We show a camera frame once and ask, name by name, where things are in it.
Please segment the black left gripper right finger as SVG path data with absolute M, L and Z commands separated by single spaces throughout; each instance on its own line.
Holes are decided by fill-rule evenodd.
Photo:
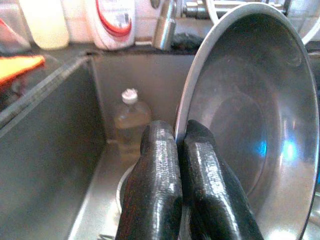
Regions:
M 179 148 L 182 240 L 262 240 L 246 193 L 211 131 L 189 120 Z

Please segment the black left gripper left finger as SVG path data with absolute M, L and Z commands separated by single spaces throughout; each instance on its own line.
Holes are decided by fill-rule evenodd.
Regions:
M 173 128 L 167 122 L 153 121 L 143 131 L 140 158 L 125 186 L 116 239 L 178 239 L 182 205 Z

